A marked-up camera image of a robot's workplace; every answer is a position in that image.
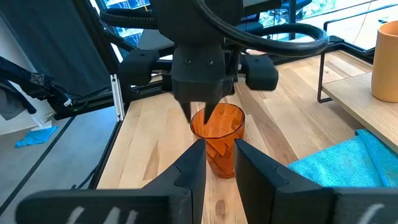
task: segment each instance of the wood grain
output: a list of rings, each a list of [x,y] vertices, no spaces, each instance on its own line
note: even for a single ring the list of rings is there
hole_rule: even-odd
[[[367,73],[371,65],[344,52],[326,55],[326,82]],[[237,83],[236,94],[221,101],[246,114],[245,140],[287,165],[354,136],[362,128],[335,102],[319,104],[317,80],[320,57],[277,66],[275,91],[251,91]],[[192,114],[203,103],[192,103]],[[163,172],[192,143],[193,134],[171,94],[130,104],[106,164],[99,189],[140,188]],[[217,178],[206,166],[202,223],[247,223],[235,179]]]
[[[371,93],[372,73],[326,83],[324,91],[380,140],[398,152],[398,104]]]

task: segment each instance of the blue object on floor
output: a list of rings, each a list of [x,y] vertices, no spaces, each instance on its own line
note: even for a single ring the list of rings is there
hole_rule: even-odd
[[[15,144],[16,148],[45,143],[58,127],[29,131],[25,138]]]
[[[398,187],[398,154],[366,129],[288,165],[324,187]]]

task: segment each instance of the orange plastic cup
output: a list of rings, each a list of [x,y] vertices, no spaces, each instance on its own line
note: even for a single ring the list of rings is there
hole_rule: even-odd
[[[197,112],[190,126],[196,139],[206,141],[206,159],[215,175],[221,178],[235,176],[233,147],[234,139],[244,137],[244,113],[241,108],[217,104],[207,124],[205,110]]]

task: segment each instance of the orange cup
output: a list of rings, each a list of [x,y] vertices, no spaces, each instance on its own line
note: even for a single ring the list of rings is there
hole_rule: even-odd
[[[194,115],[190,126],[196,139],[206,141],[206,159],[211,170],[221,178],[234,177],[234,139],[244,137],[242,109],[232,104],[219,103],[207,124],[204,120],[205,110],[202,109]]]
[[[398,21],[388,22],[377,31],[373,60],[372,94],[388,102],[398,102]]]

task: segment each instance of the black fabric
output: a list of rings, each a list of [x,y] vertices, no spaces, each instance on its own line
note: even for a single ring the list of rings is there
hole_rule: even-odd
[[[79,95],[110,85],[72,1],[1,0],[0,12],[39,73]]]
[[[0,115],[7,121],[15,118],[25,109],[30,114],[36,113],[36,109],[27,101],[9,81],[0,77]]]

